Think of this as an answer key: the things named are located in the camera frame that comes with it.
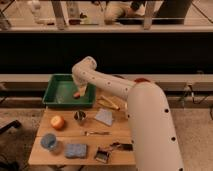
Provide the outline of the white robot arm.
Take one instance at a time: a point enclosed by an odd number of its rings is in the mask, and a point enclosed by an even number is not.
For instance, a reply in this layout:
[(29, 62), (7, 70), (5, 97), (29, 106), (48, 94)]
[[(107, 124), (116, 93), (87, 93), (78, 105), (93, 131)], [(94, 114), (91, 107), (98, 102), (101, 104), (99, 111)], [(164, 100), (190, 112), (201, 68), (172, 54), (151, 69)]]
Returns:
[(96, 70), (87, 56), (72, 67), (78, 90), (88, 83), (107, 91), (127, 104), (137, 171), (184, 171), (173, 118), (164, 91), (153, 82), (136, 83)]

